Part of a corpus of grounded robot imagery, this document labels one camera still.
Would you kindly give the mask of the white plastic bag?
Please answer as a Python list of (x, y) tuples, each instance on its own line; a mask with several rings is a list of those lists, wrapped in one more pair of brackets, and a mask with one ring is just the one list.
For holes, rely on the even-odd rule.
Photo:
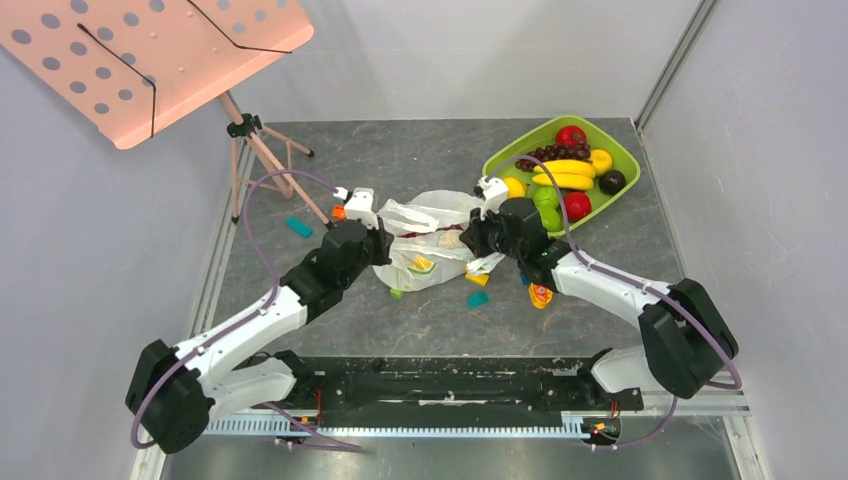
[[(474, 273), (493, 270), (499, 258), (479, 261), (460, 241), (460, 234), (468, 227), (471, 211), (481, 204), (482, 200), (475, 196), (452, 190), (425, 191), (406, 203), (387, 200), (378, 216), (383, 219), (386, 230), (394, 235), (392, 263), (375, 266), (377, 278), (391, 289), (415, 292), (466, 274), (469, 264), (474, 265)], [(436, 230), (437, 233), (427, 236), (400, 238), (408, 232)], [(415, 275), (407, 269), (416, 255), (436, 264), (430, 275)]]

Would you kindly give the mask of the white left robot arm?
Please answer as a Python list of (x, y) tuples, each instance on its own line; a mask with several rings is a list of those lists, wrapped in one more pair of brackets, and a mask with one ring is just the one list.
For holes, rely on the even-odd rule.
[(389, 263), (391, 241), (380, 218), (343, 220), (239, 314), (176, 346), (148, 344), (126, 397), (134, 415), (132, 444), (145, 448), (139, 439), (145, 430), (152, 445), (176, 453), (210, 423), (238, 411), (281, 400), (290, 407), (306, 405), (314, 394), (309, 375), (276, 357), (250, 367), (242, 362), (340, 303), (364, 270)]

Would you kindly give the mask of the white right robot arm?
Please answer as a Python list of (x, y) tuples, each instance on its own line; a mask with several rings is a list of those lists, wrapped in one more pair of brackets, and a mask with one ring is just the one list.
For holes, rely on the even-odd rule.
[(651, 281), (599, 262), (566, 239), (549, 237), (524, 198), (506, 200), (497, 212), (472, 209), (460, 239), (475, 258), (502, 254), (531, 283), (587, 301), (638, 330), (640, 345), (605, 349), (583, 366), (577, 392), (585, 405), (602, 408), (634, 389), (690, 399), (704, 386), (717, 387), (713, 378), (722, 369), (733, 379), (728, 389), (740, 389), (733, 364), (738, 343), (697, 281)]

